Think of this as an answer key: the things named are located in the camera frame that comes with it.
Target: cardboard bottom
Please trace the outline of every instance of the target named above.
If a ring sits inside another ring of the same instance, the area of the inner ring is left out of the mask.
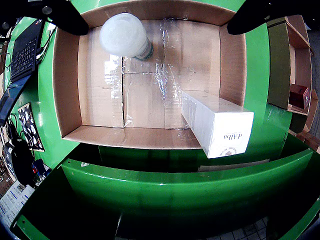
[[[83,125],[188,129],[180,111],[182,91],[219,96],[219,26],[172,19],[143,20],[142,24],[153,45],[146,61],[107,53],[100,45],[101,27],[80,37]]]

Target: paper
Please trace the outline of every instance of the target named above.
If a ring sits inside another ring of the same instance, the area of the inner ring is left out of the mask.
[[[17,180],[0,199],[0,222],[7,230],[34,191],[29,185],[25,187]]]

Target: wooden shelf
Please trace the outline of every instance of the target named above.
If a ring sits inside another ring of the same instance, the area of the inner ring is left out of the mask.
[[[295,49],[309,49],[310,45],[309,42],[301,35],[298,30],[292,26],[291,23],[286,23],[287,30],[288,30],[288,37],[289,37],[289,43],[292,45]]]

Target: box flap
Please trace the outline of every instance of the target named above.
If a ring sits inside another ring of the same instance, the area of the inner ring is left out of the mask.
[[[200,149],[191,129],[80,126],[64,139],[134,149]]]
[[[220,28],[220,49],[220,98],[243,106],[247,83],[246,36],[231,35],[224,25]]]
[[[192,0],[139,0],[98,7],[83,13],[82,16],[89,28],[95,28],[120,13],[133,14],[140,20],[186,19],[217,26],[226,24],[235,14],[223,7]]]
[[[79,36],[58,28],[52,60],[52,85],[56,118],[64,137],[82,124],[77,81]]]

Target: white label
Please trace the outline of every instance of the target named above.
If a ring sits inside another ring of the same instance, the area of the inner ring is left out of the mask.
[[[81,163],[81,167],[86,167],[86,166],[89,166],[89,163],[86,163],[86,162]]]

